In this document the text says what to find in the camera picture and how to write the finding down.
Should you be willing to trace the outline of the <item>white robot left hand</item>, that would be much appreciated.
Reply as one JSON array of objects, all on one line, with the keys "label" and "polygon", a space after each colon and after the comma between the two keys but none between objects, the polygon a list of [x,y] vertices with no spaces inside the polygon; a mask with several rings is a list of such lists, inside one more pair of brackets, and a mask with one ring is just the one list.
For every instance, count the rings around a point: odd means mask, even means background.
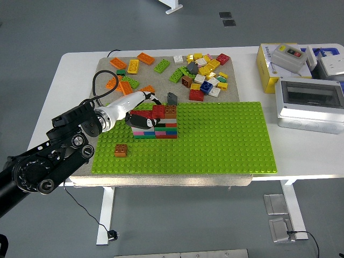
[{"label": "white robot left hand", "polygon": [[131,117],[129,112],[139,106],[145,100],[151,100],[157,105],[162,103],[155,97],[154,93],[148,91],[138,91],[123,96],[108,106],[98,107],[95,112],[98,120],[102,124],[103,132],[107,132],[115,126],[116,121],[125,119],[130,126],[140,129],[150,129],[154,127],[159,119],[145,119],[141,116]]}]

